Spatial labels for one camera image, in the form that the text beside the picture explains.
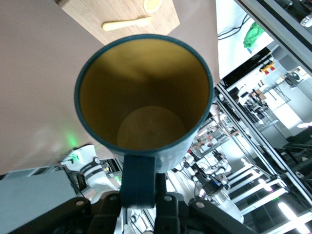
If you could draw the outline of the brown table mat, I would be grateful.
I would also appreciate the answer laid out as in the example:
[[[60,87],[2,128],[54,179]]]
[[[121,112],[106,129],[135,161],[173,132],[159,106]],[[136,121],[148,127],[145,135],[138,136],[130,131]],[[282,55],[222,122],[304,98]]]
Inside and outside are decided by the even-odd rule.
[[[91,143],[75,112],[74,86],[102,44],[54,0],[0,0],[0,175],[55,165]]]

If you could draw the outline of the green cloth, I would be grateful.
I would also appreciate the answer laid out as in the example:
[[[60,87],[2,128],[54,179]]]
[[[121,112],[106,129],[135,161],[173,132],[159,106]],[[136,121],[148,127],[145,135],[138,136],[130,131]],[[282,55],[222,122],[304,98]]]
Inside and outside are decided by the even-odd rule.
[[[265,30],[257,23],[253,22],[246,33],[243,41],[245,48],[251,48],[257,39],[265,32]]]

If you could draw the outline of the lemon slice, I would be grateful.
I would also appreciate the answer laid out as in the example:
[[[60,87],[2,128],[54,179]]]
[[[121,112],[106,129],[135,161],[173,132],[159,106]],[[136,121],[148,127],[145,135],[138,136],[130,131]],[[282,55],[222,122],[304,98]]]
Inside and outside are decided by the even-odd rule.
[[[144,0],[143,8],[147,13],[156,12],[162,5],[162,0]]]

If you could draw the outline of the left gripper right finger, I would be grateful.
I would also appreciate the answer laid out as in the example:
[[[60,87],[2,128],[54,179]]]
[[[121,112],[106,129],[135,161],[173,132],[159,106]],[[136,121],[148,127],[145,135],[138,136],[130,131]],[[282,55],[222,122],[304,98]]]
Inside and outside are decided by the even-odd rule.
[[[209,201],[166,190],[165,174],[156,174],[154,234],[248,234],[248,228]]]

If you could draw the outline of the wooden cutting board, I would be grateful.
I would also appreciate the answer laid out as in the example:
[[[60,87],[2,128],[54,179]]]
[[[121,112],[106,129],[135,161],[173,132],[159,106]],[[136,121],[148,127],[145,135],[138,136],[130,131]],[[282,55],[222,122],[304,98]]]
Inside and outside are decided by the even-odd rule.
[[[138,34],[168,35],[180,25],[173,0],[162,0],[153,13],[144,9],[144,0],[55,0],[55,2],[102,44]],[[104,31],[102,25],[111,21],[152,17],[147,25],[131,25]]]

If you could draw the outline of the dark teal mug yellow inside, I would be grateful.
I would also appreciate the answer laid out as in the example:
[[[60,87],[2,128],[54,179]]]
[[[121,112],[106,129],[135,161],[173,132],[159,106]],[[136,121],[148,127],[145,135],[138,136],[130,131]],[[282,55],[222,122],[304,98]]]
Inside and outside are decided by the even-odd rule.
[[[169,36],[121,38],[85,63],[75,85],[76,113],[85,130],[123,160],[123,207],[154,207],[156,176],[183,159],[213,97],[205,60]]]

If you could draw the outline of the aluminium frame beam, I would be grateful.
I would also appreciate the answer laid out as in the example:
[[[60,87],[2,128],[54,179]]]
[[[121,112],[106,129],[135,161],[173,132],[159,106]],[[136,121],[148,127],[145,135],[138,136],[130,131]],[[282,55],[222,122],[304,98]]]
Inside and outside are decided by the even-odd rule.
[[[262,24],[285,31],[312,57],[312,0],[235,0]]]
[[[234,138],[248,159],[266,173],[291,183],[312,203],[312,145],[290,143],[284,137],[287,128],[262,100],[246,95],[244,104],[236,92],[227,92],[223,85],[215,88],[220,108],[237,128]]]

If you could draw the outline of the yellow plastic fork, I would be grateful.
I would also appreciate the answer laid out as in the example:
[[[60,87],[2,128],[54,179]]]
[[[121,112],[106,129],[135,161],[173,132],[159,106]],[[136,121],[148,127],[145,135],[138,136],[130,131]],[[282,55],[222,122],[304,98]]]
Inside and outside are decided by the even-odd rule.
[[[122,20],[122,21],[110,21],[110,22],[104,22],[102,24],[102,29],[104,31],[112,31],[116,29],[121,29],[124,27],[129,26],[139,26],[144,27],[151,23],[152,16],[145,16],[138,19],[132,19],[132,20]]]

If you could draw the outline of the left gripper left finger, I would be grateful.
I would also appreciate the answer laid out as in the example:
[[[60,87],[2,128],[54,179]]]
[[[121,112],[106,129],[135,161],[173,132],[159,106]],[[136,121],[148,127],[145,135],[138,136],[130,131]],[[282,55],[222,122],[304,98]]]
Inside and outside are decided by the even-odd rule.
[[[104,193],[98,202],[75,197],[13,230],[13,234],[113,234],[121,211],[120,195]]]

